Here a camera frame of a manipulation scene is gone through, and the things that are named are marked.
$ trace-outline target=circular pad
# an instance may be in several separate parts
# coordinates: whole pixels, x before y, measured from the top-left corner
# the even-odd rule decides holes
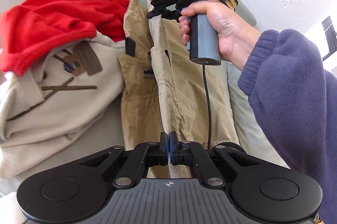
[[[16,198],[28,219],[41,223],[73,223],[98,211],[108,195],[96,168],[63,165],[21,183]]]
[[[260,183],[260,191],[273,200],[289,200],[297,196],[298,186],[284,178],[270,178]]]
[[[80,185],[70,178],[58,178],[45,183],[41,188],[43,196],[49,200],[67,200],[80,191]]]

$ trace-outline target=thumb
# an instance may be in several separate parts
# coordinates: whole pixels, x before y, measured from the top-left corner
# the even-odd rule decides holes
[[[196,14],[206,14],[210,7],[211,1],[204,0],[193,2],[188,8],[181,11],[183,16],[194,16]]]

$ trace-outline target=hand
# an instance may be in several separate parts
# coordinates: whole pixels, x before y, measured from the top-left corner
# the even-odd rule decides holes
[[[179,18],[180,34],[186,45],[189,41],[189,20],[187,17],[206,14],[218,32],[219,51],[223,60],[230,61],[242,70],[250,56],[255,43],[261,36],[260,31],[250,26],[238,14],[217,0],[198,1],[181,11]]]

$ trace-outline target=beige pants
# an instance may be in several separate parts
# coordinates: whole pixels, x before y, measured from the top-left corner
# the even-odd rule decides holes
[[[176,131],[180,141],[196,141],[206,147],[208,111],[202,67],[189,60],[177,22],[160,16],[146,18],[153,8],[149,2],[146,9],[132,0],[124,17],[126,36],[136,42],[135,57],[119,56],[125,80],[121,108],[126,149],[159,141],[163,129],[167,134]],[[151,67],[152,78],[144,74]],[[229,95],[213,67],[206,67],[206,78],[212,109],[211,146],[225,141],[239,143]],[[188,176],[185,166],[170,167],[170,177]]]

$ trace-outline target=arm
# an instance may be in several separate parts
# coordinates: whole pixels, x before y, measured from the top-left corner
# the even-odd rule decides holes
[[[321,185],[321,217],[336,223],[337,78],[324,71],[317,47],[294,30],[265,31],[238,84],[284,161]]]

